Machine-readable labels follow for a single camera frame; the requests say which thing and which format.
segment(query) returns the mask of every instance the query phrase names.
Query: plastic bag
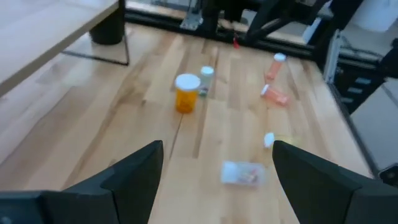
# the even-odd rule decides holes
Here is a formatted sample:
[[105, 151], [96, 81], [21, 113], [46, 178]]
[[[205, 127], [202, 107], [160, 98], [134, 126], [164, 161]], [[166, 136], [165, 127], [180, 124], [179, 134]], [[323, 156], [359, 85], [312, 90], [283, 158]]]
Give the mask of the plastic bag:
[[266, 181], [266, 170], [262, 164], [224, 161], [221, 170], [223, 184], [258, 186]]

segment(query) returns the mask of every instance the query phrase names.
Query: vial cap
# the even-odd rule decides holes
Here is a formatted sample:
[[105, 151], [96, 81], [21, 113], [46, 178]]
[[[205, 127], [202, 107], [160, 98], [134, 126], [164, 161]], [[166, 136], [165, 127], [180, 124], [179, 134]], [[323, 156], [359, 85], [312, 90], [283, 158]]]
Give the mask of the vial cap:
[[181, 74], [175, 79], [175, 87], [182, 91], [197, 90], [200, 86], [200, 79], [194, 74]]
[[264, 96], [266, 94], [266, 91], [268, 90], [269, 84], [266, 84], [264, 88], [261, 90], [261, 96]]
[[205, 76], [212, 76], [214, 74], [214, 68], [210, 66], [203, 66], [200, 73]]
[[277, 62], [284, 62], [286, 60], [286, 55], [284, 55], [282, 53], [277, 53], [274, 55], [274, 59]]
[[275, 134], [274, 133], [267, 133], [264, 136], [264, 147], [270, 148], [275, 141]]

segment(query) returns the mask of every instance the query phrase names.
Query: desk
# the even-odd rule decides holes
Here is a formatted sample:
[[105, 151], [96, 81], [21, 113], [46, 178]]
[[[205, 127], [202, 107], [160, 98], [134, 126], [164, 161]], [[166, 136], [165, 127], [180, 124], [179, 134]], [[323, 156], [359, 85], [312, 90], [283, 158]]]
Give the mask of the desk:
[[[269, 131], [299, 138], [303, 149], [370, 175], [314, 63], [287, 59], [274, 83], [292, 98], [285, 109], [259, 97], [271, 54], [126, 27], [130, 66], [59, 55], [0, 101], [0, 116], [7, 118], [0, 145], [15, 146], [0, 165], [1, 190], [64, 189], [161, 139], [164, 169], [149, 223], [297, 223], [271, 152], [262, 146]], [[174, 109], [174, 79], [203, 65], [216, 68], [214, 85], [194, 113], [181, 115]], [[17, 141], [10, 133], [21, 130]], [[221, 184], [224, 160], [263, 163], [266, 184]]]
[[0, 96], [118, 8], [117, 0], [2, 1]]

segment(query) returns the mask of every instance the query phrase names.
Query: gray wall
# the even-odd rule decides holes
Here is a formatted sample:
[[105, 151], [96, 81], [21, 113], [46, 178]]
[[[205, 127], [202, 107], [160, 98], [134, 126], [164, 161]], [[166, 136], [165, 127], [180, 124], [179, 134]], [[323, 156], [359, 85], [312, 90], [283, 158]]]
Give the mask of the gray wall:
[[398, 81], [378, 88], [352, 115], [379, 170], [398, 163]]

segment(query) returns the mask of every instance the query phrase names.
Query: orange pill bottle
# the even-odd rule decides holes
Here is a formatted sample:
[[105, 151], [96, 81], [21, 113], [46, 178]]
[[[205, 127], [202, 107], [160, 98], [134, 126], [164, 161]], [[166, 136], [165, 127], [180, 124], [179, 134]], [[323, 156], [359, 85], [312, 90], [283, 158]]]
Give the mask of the orange pill bottle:
[[200, 79], [194, 74], [182, 74], [175, 79], [175, 109], [178, 112], [191, 113], [195, 109], [199, 86]]
[[261, 96], [281, 106], [287, 106], [287, 103], [289, 102], [288, 96], [274, 89], [269, 84], [264, 86], [261, 91]]
[[282, 53], [277, 53], [274, 55], [274, 61], [271, 64], [268, 72], [266, 73], [266, 78], [268, 80], [274, 80], [276, 75], [278, 74], [280, 68], [282, 67], [283, 62], [286, 60], [286, 55]]

